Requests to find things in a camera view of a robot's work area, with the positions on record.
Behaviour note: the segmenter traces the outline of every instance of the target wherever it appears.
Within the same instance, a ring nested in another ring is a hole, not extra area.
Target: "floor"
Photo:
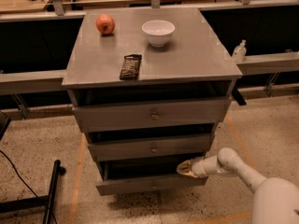
[[[246,99],[244,106],[232,102],[207,155],[231,147],[263,175],[299,186],[298,92],[271,98],[249,93]],[[203,187],[100,196],[95,188],[100,176],[70,107],[32,109],[28,119],[18,119],[20,113],[9,115],[14,120],[0,149],[38,195],[48,194],[55,160],[66,168],[56,194],[54,215],[59,224],[250,223],[252,193],[238,177],[214,175]],[[2,155],[0,169],[0,202],[33,196]],[[0,215],[1,224],[42,219],[40,209]]]

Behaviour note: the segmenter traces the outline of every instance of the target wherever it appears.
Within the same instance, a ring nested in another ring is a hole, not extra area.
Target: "black metal stand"
[[[4,132],[6,131],[9,123],[10,123],[10,119],[7,116],[2,115],[0,117],[0,140]],[[58,175],[65,174],[65,168],[61,167],[60,163],[61,162],[59,160],[55,161],[54,163],[52,177],[50,181],[49,194],[47,196],[40,196],[40,197],[0,203],[0,213],[14,212],[23,209],[45,206],[46,209],[45,209],[43,224],[50,224],[53,206],[54,206],[57,182],[58,182]]]

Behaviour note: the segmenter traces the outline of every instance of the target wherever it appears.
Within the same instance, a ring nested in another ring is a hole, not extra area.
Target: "gray cabinet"
[[[204,185],[205,179],[178,175],[177,166],[209,151],[241,76],[217,37],[206,32],[209,26],[197,9],[155,10],[89,11],[67,67],[63,86],[102,177],[101,195]],[[104,12],[118,24],[112,36],[100,36],[92,26]],[[180,26],[170,44],[153,49],[140,28],[161,16]],[[203,49],[207,54],[194,51],[204,45],[210,47]],[[123,55],[129,52],[143,56],[140,75],[121,81]]]

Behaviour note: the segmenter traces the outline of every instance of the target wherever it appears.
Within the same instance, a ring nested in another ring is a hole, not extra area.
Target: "wire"
[[[0,153],[1,153],[5,158],[7,158],[7,160],[10,162],[11,166],[13,167],[14,171],[16,172],[16,174],[17,174],[18,178],[21,180],[21,182],[22,182],[22,183],[23,183],[29,190],[31,190],[31,192],[32,192],[37,198],[39,198],[38,195],[37,195],[37,194],[30,188],[30,186],[29,186],[29,185],[28,185],[28,184],[21,178],[21,176],[19,175],[19,172],[18,172],[18,170],[17,170],[15,164],[13,164],[12,160],[8,157],[8,155],[7,155],[4,151],[2,151],[1,149],[0,149]],[[51,213],[51,215],[52,215],[52,217],[53,217],[55,223],[57,224],[57,220],[56,220],[56,217],[55,217],[55,215],[53,214],[53,212]]]

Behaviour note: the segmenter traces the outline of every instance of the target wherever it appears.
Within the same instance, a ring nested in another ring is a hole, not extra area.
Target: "white bottle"
[[[246,40],[242,40],[239,46],[235,47],[234,53],[233,53],[233,60],[236,63],[242,63],[244,61],[246,51],[245,48]]]

